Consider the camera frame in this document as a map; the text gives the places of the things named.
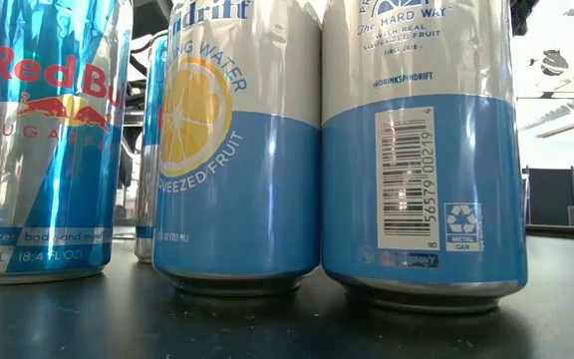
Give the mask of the black room divider panel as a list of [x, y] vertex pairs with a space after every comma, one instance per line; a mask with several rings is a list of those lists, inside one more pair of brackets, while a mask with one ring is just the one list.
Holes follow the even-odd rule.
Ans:
[[529, 223], [569, 225], [568, 207], [574, 205], [574, 168], [529, 168]]

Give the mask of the black aluminium table frame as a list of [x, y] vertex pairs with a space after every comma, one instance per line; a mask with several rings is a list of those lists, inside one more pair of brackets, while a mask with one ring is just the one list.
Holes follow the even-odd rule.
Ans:
[[574, 226], [527, 224], [525, 230], [531, 236], [574, 239]]

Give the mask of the black ceiling fixture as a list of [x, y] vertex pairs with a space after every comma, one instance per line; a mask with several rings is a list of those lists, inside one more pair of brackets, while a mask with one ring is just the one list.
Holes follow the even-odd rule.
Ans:
[[560, 50], [545, 50], [540, 65], [540, 70], [547, 76], [560, 76], [569, 68], [567, 60], [561, 55]]

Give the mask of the blue silver Red Bull can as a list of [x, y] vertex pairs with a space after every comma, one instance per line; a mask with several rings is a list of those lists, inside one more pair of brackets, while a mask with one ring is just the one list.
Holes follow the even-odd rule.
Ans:
[[0, 0], [0, 284], [110, 262], [133, 0]]
[[165, 82], [167, 32], [156, 33], [149, 46], [144, 92], [143, 137], [137, 192], [135, 256], [151, 264], [153, 230], [156, 221], [156, 181], [160, 119]]

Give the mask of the blue silver Spindrift can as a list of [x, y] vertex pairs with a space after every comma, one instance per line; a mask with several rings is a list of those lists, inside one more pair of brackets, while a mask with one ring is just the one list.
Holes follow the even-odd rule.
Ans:
[[476, 313], [528, 279], [510, 0], [328, 0], [322, 266], [349, 296]]
[[309, 0], [177, 0], [153, 267], [205, 295], [297, 288], [320, 262], [321, 130]]

